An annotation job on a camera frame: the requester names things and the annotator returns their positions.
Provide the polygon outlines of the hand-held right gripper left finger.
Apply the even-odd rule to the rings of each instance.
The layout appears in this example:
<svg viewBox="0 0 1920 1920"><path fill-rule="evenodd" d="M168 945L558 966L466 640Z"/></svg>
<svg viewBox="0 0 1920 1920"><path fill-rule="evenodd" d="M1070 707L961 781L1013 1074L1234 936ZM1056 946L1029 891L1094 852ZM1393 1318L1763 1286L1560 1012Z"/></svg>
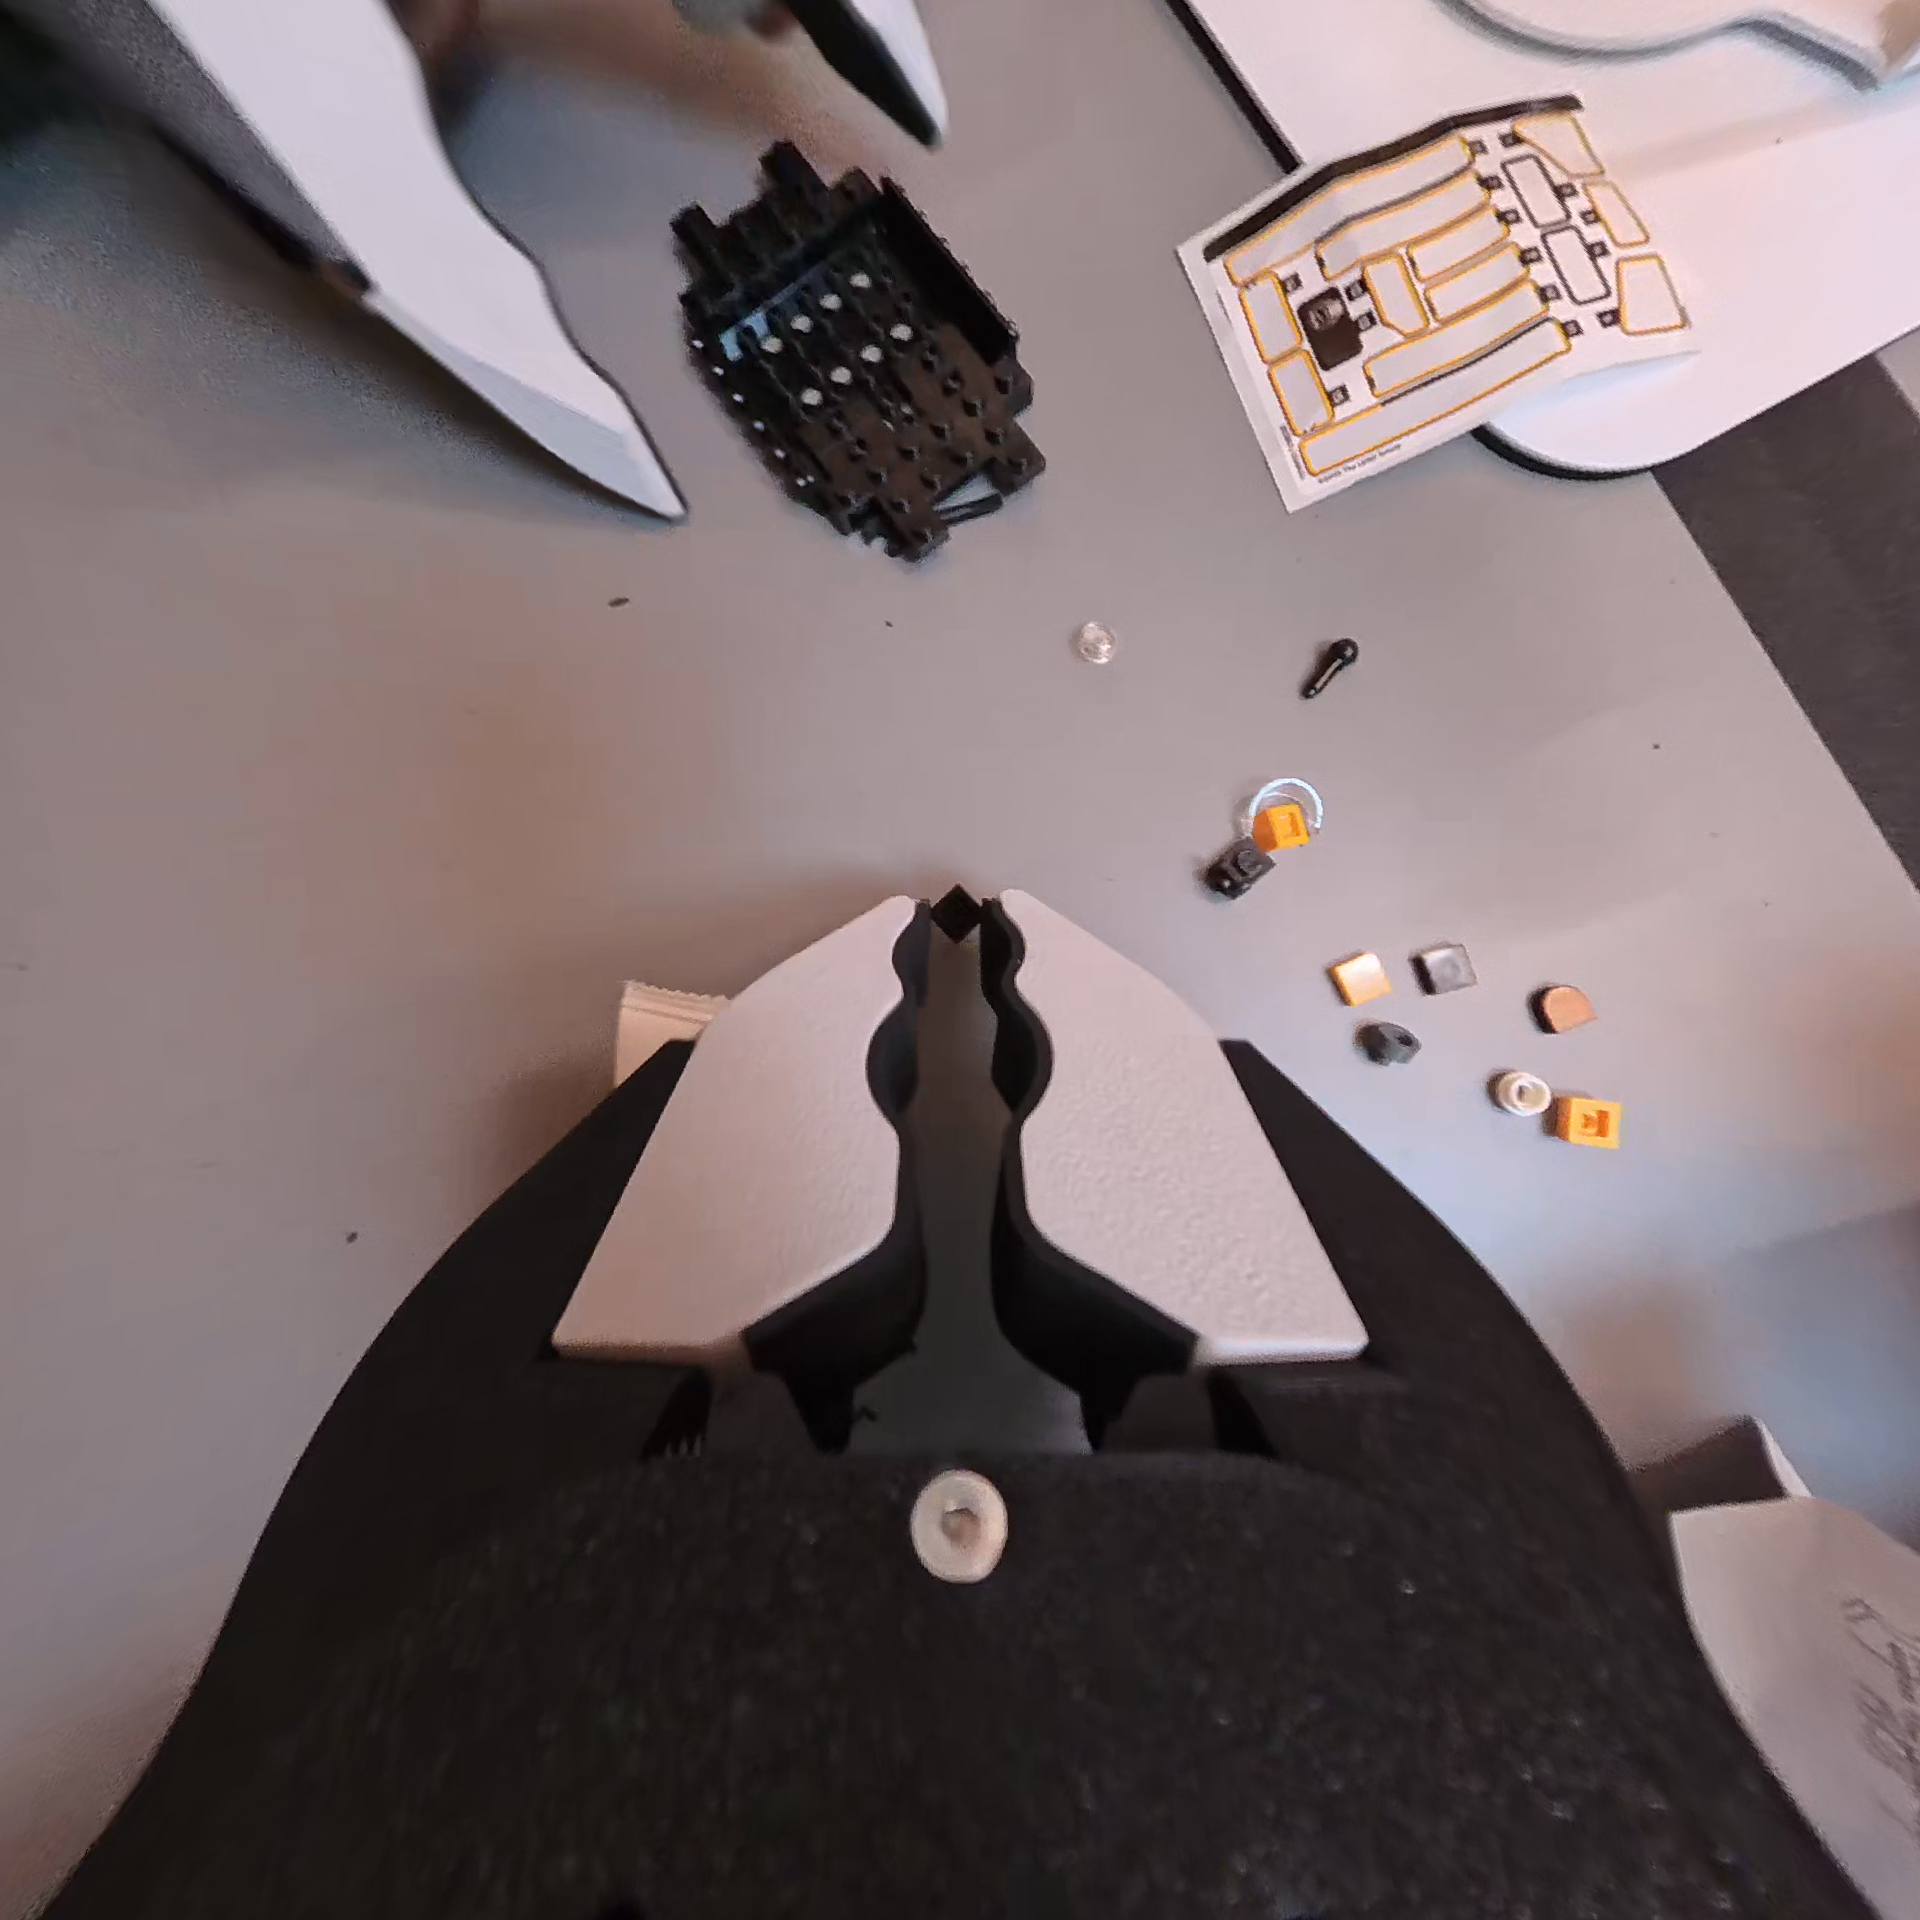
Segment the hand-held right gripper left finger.
<svg viewBox="0 0 1920 1920"><path fill-rule="evenodd" d="M928 1296L902 1141L928 948L928 906L882 898L622 1083L651 1121L555 1355L766 1377L818 1450L847 1450Z"/></svg>

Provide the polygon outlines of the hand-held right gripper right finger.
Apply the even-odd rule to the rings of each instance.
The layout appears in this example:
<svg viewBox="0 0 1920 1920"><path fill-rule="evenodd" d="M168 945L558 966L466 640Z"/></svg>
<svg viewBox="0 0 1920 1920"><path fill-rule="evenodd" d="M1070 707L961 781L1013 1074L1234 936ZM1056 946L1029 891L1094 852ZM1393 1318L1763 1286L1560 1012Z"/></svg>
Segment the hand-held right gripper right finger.
<svg viewBox="0 0 1920 1920"><path fill-rule="evenodd" d="M999 1333L1091 1452L1139 1385L1313 1366L1368 1336L1210 1026L1025 891L984 904Z"/></svg>

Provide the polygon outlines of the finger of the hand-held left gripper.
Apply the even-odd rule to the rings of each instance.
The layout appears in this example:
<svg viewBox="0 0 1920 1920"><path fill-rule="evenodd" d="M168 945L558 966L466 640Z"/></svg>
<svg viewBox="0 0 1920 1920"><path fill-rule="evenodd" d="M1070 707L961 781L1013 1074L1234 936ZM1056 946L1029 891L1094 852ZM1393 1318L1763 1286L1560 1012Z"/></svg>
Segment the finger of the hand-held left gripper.
<svg viewBox="0 0 1920 1920"><path fill-rule="evenodd" d="M158 18L363 274L360 305L562 467L680 522L631 404L449 168L379 2L159 2Z"/></svg>
<svg viewBox="0 0 1920 1920"><path fill-rule="evenodd" d="M947 132L943 77L913 2L781 2L799 32L862 99L935 152Z"/></svg>

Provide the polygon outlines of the sticker sheet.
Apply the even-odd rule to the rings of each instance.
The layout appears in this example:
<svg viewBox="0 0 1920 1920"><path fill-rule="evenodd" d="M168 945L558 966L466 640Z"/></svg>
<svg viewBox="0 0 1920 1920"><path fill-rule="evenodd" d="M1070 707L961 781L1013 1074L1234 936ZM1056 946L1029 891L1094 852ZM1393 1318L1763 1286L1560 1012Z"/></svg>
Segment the sticker sheet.
<svg viewBox="0 0 1920 1920"><path fill-rule="evenodd" d="M1178 244L1287 513L1577 377L1697 349L1583 110L1555 94L1453 113Z"/></svg>

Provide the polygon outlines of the small white paper bag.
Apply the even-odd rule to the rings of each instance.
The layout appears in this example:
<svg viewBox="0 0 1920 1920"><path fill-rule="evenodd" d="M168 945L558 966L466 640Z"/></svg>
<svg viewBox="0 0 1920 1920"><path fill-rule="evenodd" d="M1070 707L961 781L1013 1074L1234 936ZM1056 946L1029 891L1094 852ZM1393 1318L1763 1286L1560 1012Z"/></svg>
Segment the small white paper bag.
<svg viewBox="0 0 1920 1920"><path fill-rule="evenodd" d="M1918 1915L1918 1554L1744 1416L1638 1473L1696 1644L1873 1915Z"/></svg>
<svg viewBox="0 0 1920 1920"><path fill-rule="evenodd" d="M707 1021L729 1009L729 996L657 988L629 978L615 1009L613 1085L626 1083L661 1048L694 1043Z"/></svg>

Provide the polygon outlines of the grey desk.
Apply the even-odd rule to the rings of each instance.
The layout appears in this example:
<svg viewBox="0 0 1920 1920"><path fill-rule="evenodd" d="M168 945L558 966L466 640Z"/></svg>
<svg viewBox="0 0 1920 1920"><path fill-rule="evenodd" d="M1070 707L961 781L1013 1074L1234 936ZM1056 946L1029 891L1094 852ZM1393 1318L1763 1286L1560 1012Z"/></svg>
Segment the grey desk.
<svg viewBox="0 0 1920 1920"><path fill-rule="evenodd" d="M1163 4L928 4L938 152L798 38L482 20L449 153L678 528L121 115L5 152L5 1915L127 1795L371 1338L609 1090L626 978L736 992L1061 868L1071 606L1518 667L1599 764L1650 1113L1509 1134L1509 1072L1478 1150L1381 1161L1633 1469L1752 1417L1913 1546L1913 349L1661 470L1464 440L1290 516L1174 258L1280 164ZM689 368L669 220L777 138L898 178L1021 334L1047 468L921 564Z"/></svg>

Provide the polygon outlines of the group of small toy pieces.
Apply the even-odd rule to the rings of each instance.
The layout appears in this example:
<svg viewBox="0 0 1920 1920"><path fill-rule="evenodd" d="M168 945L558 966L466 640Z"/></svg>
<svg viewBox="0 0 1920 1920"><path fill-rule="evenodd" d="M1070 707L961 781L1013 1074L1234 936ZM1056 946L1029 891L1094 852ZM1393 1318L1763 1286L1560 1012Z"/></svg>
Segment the group of small toy pieces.
<svg viewBox="0 0 1920 1920"><path fill-rule="evenodd" d="M1642 1121L1647 1070L1598 924L1614 825L1543 748L1512 666L1450 636L1062 620L1062 865L1032 889L1254 1043L1381 1158L1478 1150L1509 1072Z"/></svg>

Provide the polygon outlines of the black toy chassis plate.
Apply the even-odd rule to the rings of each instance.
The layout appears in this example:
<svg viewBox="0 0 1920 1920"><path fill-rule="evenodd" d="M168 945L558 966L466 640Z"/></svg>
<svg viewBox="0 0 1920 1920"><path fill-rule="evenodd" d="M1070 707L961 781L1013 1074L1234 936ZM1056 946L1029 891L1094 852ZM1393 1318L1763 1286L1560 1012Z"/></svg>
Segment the black toy chassis plate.
<svg viewBox="0 0 1920 1920"><path fill-rule="evenodd" d="M689 361L835 534L919 563L1045 474L1016 326L896 180L778 140L754 198L689 204L671 235Z"/></svg>

